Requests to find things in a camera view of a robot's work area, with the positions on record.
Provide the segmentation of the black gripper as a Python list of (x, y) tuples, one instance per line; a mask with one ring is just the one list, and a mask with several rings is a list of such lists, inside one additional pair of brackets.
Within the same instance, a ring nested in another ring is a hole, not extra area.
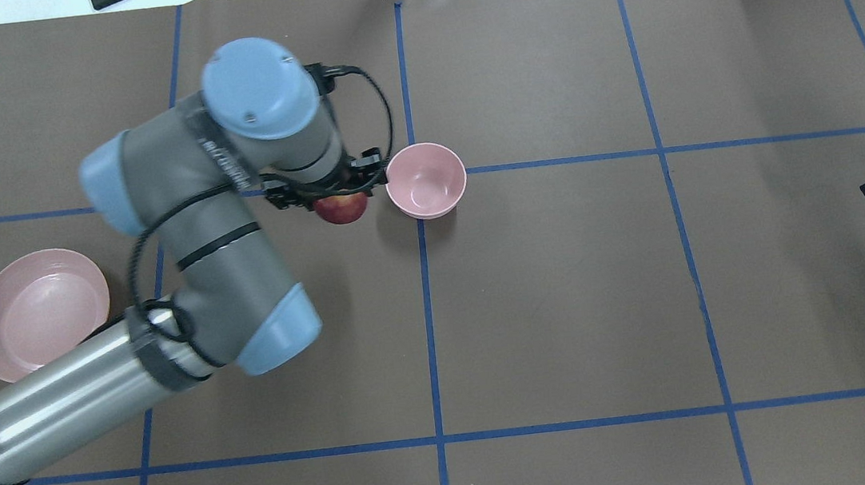
[(277, 210), (312, 208), (316, 201), (354, 194), (372, 195), (386, 184), (385, 157), (379, 149), (367, 149), (359, 157), (339, 157), (336, 168), (314, 182), (300, 182), (281, 172), (260, 172), (264, 198)]

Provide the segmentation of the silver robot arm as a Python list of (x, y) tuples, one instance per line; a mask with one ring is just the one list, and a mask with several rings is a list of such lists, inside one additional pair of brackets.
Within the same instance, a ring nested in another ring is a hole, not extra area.
[(309, 291), (253, 212), (372, 193), (394, 119), (358, 65), (281, 43), (214, 50), (195, 93), (82, 159), (92, 208), (131, 240), (113, 323), (0, 391), (0, 485), (41, 471), (236, 366), (286, 364), (323, 331)]

